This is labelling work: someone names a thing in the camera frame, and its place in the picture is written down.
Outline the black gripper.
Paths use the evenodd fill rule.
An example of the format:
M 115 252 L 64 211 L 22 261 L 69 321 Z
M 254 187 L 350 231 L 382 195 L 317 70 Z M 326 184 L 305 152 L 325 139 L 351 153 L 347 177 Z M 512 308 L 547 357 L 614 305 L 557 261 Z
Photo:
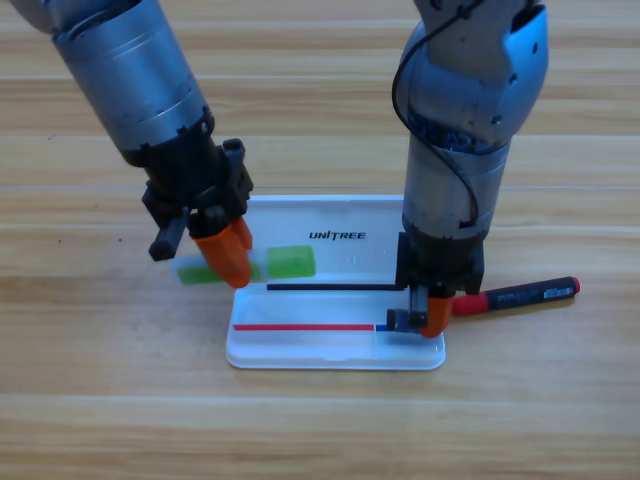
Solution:
M 436 338 L 447 328 L 453 296 L 475 295 L 484 275 L 484 238 L 432 238 L 401 232 L 397 247 L 397 287 L 409 291 L 409 307 L 397 314 L 399 328 L 420 328 Z
M 213 126 L 211 117 L 203 117 L 178 128 L 170 140 L 126 151 L 124 159 L 149 177 L 142 202 L 158 226 L 152 259 L 174 258 L 188 231 L 209 268 L 239 289 L 251 279 L 253 237 L 243 216 L 254 184 L 243 142 L 215 144 Z

